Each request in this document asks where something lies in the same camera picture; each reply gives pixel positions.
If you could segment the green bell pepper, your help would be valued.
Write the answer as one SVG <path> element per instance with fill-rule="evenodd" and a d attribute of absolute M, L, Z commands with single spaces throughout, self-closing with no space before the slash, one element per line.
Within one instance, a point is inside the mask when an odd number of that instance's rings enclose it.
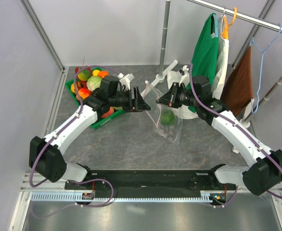
<path fill-rule="evenodd" d="M 161 112 L 160 122 L 164 126 L 170 126 L 175 122 L 175 115 L 172 110 L 163 109 Z"/>

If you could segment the clear zip top bag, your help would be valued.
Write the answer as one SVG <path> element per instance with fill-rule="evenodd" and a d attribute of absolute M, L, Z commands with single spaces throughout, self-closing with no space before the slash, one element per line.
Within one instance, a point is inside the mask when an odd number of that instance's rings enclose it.
<path fill-rule="evenodd" d="M 162 97 L 163 94 L 147 80 L 145 84 L 146 88 L 144 90 L 143 99 L 151 108 L 150 111 L 146 111 L 146 114 L 153 122 L 153 130 L 169 142 L 178 145 L 183 119 L 179 117 L 177 109 L 156 103 L 156 100 Z"/>

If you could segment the peach fruit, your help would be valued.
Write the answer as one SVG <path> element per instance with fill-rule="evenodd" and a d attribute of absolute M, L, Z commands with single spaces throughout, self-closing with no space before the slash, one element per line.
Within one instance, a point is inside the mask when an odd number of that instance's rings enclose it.
<path fill-rule="evenodd" d="M 102 118 L 107 118 L 115 112 L 113 107 L 110 107 L 109 111 L 102 115 Z"/>

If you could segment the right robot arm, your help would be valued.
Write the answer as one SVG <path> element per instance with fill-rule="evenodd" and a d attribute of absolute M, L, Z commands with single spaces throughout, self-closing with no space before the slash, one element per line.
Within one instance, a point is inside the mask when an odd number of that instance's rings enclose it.
<path fill-rule="evenodd" d="M 169 91 L 156 103 L 171 108 L 191 106 L 199 118 L 219 131 L 246 161 L 245 167 L 220 165 L 207 177 L 208 186 L 219 189 L 224 184 L 245 186 L 252 194 L 261 195 L 282 182 L 282 151 L 273 151 L 262 144 L 234 114 L 220 101 L 212 97 L 211 84 L 205 76 L 190 79 L 190 89 L 174 82 Z"/>

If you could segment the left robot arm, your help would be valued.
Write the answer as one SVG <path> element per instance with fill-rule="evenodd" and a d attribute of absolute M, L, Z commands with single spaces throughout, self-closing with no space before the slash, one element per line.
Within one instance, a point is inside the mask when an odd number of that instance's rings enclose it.
<path fill-rule="evenodd" d="M 92 185 L 92 177 L 80 164 L 68 163 L 63 155 L 72 142 L 90 125 L 107 113 L 112 107 L 121 107 L 125 112 L 151 110 L 139 92 L 138 87 L 127 88 L 118 77 L 107 76 L 84 100 L 80 100 L 77 111 L 61 126 L 43 138 L 34 137 L 29 147 L 29 182 L 34 184 L 35 172 L 45 180 L 57 182 L 60 179 L 74 181 L 81 189 Z"/>

